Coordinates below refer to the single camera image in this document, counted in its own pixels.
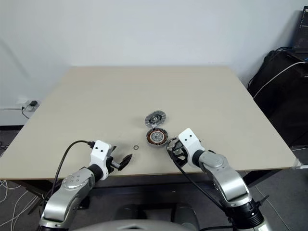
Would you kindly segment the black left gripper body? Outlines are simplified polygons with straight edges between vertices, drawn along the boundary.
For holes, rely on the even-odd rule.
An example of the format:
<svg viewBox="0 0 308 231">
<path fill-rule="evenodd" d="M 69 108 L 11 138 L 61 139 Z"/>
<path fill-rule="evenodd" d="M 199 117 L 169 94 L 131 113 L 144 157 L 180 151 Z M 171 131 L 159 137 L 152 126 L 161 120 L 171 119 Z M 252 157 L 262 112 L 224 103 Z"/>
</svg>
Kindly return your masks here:
<svg viewBox="0 0 308 231">
<path fill-rule="evenodd" d="M 114 161 L 114 158 L 112 156 L 109 156 L 107 157 L 107 160 L 106 160 L 106 167 L 107 167 L 108 173 L 110 174 L 115 169 L 120 171 L 121 165 L 118 162 Z"/>
</svg>

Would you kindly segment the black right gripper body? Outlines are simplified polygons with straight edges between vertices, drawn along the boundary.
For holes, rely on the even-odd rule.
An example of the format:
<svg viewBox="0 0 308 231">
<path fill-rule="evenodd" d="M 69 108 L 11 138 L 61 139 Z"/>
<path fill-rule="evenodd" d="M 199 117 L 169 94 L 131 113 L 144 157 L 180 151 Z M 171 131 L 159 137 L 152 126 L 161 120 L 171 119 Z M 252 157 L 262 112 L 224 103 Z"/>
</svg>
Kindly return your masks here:
<svg viewBox="0 0 308 231">
<path fill-rule="evenodd" d="M 180 141 L 175 143 L 174 147 L 172 148 L 172 154 L 180 167 L 183 167 L 188 163 L 188 154 Z"/>
</svg>

